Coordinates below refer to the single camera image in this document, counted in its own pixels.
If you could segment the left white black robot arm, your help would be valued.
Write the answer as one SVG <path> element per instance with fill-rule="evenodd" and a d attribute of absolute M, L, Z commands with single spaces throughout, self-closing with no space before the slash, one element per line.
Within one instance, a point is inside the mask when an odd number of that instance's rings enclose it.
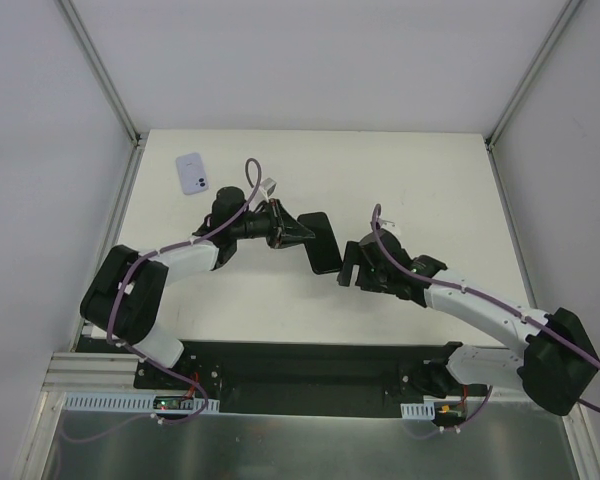
<path fill-rule="evenodd" d="M 157 322 L 165 288 L 221 268 L 240 240 L 263 238 L 270 248 L 281 249 L 314 237 L 279 200 L 264 200 L 252 211 L 241 189 L 224 187 L 191 238 L 145 254 L 113 247 L 81 301 L 80 315 L 105 331 L 109 341 L 158 363 L 159 380 L 179 389 L 189 382 L 192 367 L 182 341 Z"/>

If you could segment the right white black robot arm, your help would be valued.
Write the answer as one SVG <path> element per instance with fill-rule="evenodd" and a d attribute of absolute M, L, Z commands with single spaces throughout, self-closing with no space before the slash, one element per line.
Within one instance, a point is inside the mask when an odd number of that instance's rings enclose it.
<path fill-rule="evenodd" d="M 599 358 L 576 314 L 564 308 L 547 313 L 482 292 L 442 261 L 410 256 L 384 228 L 347 243 L 337 281 L 450 315 L 499 342 L 447 343 L 444 356 L 407 374 L 424 395 L 443 398 L 463 385 L 501 387 L 565 416 L 598 372 Z"/>

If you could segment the black smartphone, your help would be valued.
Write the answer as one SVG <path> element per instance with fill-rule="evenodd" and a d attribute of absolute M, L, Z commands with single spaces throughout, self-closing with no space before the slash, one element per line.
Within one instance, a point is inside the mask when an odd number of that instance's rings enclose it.
<path fill-rule="evenodd" d="M 327 214 L 306 213 L 300 215 L 298 221 L 314 234 L 312 239 L 304 242 L 312 272 L 316 275 L 339 272 L 342 268 L 342 257 Z"/>

